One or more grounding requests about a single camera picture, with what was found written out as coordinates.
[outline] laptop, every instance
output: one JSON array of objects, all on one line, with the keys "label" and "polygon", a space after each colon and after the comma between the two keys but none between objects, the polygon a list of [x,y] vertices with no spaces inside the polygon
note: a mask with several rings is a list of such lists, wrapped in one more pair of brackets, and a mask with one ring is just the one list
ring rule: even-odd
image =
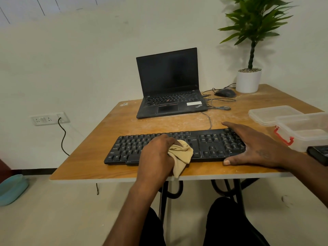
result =
[{"label": "laptop", "polygon": [[197,48],[136,59],[144,95],[138,119],[207,111],[199,91]]}]

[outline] keyboard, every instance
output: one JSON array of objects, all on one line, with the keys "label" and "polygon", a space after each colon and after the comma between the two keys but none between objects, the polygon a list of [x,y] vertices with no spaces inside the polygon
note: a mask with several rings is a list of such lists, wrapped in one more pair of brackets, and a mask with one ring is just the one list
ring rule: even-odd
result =
[{"label": "keyboard", "polygon": [[187,91],[175,94],[166,94],[162,96],[149,96],[146,98],[145,106],[167,104],[175,102],[193,102],[198,101],[197,93],[195,91]]},{"label": "keyboard", "polygon": [[[245,151],[245,144],[230,128],[165,133],[186,141],[194,150],[191,162],[223,161]],[[137,166],[142,149],[158,134],[119,136],[104,163]]]}]

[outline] plant stem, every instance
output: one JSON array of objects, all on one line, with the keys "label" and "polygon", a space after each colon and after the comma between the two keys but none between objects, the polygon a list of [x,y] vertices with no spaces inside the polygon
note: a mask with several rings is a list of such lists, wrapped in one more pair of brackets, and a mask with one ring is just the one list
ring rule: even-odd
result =
[{"label": "plant stem", "polygon": [[256,46],[256,41],[252,41],[252,49],[251,49],[251,56],[248,61],[248,69],[253,68],[253,58],[254,58],[255,46]]}]

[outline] sticker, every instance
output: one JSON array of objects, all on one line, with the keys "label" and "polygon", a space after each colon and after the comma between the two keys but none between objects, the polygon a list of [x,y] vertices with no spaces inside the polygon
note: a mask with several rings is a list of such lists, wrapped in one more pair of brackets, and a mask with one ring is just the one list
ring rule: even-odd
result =
[{"label": "sticker", "polygon": [[189,105],[198,105],[198,104],[202,104],[202,102],[198,101],[198,102],[187,103],[187,106],[189,106]]}]

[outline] hand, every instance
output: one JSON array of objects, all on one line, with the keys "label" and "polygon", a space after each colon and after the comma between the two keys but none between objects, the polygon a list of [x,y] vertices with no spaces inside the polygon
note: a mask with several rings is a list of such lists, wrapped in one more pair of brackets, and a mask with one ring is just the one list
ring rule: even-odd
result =
[{"label": "hand", "polygon": [[162,134],[143,148],[136,185],[156,195],[173,169],[174,159],[167,154],[173,144],[181,146],[175,138]]},{"label": "hand", "polygon": [[226,158],[224,165],[257,164],[272,168],[287,168],[286,164],[290,162],[287,159],[299,154],[246,125],[230,122],[222,124],[233,129],[246,145],[244,153]]}]

